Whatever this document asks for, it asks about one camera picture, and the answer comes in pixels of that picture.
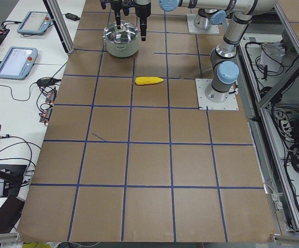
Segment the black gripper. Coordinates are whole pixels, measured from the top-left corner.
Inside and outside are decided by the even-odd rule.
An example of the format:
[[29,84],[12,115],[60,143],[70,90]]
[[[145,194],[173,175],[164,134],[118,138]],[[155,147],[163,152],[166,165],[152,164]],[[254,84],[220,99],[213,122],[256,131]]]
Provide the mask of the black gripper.
[[[150,0],[135,0],[135,13],[137,17],[150,16]],[[141,41],[146,41],[147,18],[140,18]]]
[[106,9],[106,4],[111,5],[111,9],[114,10],[114,16],[116,21],[117,28],[121,27],[121,13],[120,11],[123,11],[123,14],[129,14],[130,8],[134,7],[133,1],[128,0],[100,0],[100,4],[103,10]]

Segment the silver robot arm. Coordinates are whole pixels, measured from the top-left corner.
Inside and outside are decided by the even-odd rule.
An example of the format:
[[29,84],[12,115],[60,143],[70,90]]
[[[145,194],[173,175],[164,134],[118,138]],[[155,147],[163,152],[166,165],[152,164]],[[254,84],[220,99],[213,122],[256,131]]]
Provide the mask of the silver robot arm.
[[216,46],[211,53],[211,63],[214,72],[214,79],[210,86],[218,96],[226,94],[235,79],[228,82],[224,75],[219,74],[225,67],[228,72],[236,70],[236,77],[239,75],[239,67],[234,63],[236,56],[236,47],[239,45],[243,34],[251,23],[253,16],[264,14],[276,5],[276,1],[267,0],[200,0],[200,1],[159,1],[160,8],[165,12],[171,12],[178,7],[189,9],[198,8],[203,11],[204,16],[213,25],[222,23],[226,14],[233,12],[232,20],[224,34],[221,44]]
[[[181,7],[184,1],[158,1],[159,7],[166,12],[171,12],[177,7]],[[129,15],[129,9],[134,8],[136,16],[140,19],[140,27],[147,29],[147,18],[151,15],[151,1],[100,1],[102,9],[106,9],[106,4],[111,5],[111,9],[114,10],[115,20],[117,27],[121,26],[121,13]],[[211,25],[220,24],[226,17],[224,10],[200,8],[198,15],[208,19]]]

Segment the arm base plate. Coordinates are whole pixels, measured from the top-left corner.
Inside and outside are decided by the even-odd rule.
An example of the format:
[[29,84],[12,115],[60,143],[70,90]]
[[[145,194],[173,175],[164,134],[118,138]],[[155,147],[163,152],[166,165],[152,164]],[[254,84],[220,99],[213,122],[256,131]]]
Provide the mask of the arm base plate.
[[212,79],[196,79],[196,90],[200,110],[239,110],[233,86],[229,91],[220,93],[212,88]]
[[212,25],[205,17],[198,14],[187,14],[187,26],[190,34],[196,35],[219,35],[218,25]]

